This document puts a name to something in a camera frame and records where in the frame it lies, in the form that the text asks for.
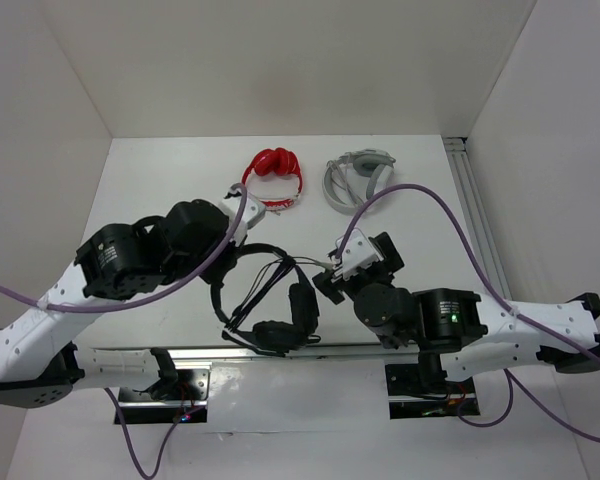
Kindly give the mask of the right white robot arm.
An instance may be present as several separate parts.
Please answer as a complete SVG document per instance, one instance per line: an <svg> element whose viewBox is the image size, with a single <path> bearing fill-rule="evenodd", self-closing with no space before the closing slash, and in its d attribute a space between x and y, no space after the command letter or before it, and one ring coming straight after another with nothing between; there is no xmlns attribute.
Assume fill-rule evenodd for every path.
<svg viewBox="0 0 600 480"><path fill-rule="evenodd" d="M404 262L387 233L354 230L338 240L342 256L314 276L334 304L352 302L356 319L383 348L418 350L416 379L428 392L490 371L547 364L563 374L600 370L600 299L585 293L566 303L513 302L450 288L411 292L394 285Z"/></svg>

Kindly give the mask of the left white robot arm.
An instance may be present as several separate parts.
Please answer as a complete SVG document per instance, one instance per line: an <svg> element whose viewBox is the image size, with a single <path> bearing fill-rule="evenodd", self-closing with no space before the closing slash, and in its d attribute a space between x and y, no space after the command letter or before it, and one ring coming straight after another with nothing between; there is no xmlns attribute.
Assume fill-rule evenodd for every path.
<svg viewBox="0 0 600 480"><path fill-rule="evenodd" d="M35 409L90 388L169 397L180 378L166 349L94 349L76 345L76 337L138 294L208 278L264 213L261 204L238 195L219 205L179 202L165 216L102 227L45 295L0 329L0 405Z"/></svg>

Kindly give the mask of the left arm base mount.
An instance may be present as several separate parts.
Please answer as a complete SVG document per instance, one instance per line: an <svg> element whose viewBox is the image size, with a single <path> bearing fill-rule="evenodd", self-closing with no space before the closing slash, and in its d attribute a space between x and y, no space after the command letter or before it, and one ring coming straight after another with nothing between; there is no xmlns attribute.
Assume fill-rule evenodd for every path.
<svg viewBox="0 0 600 480"><path fill-rule="evenodd" d="M163 348L152 348L150 353L157 361L157 385L146 389L121 387L117 394L126 422L131 425L206 423L211 366L200 362L177 366Z"/></svg>

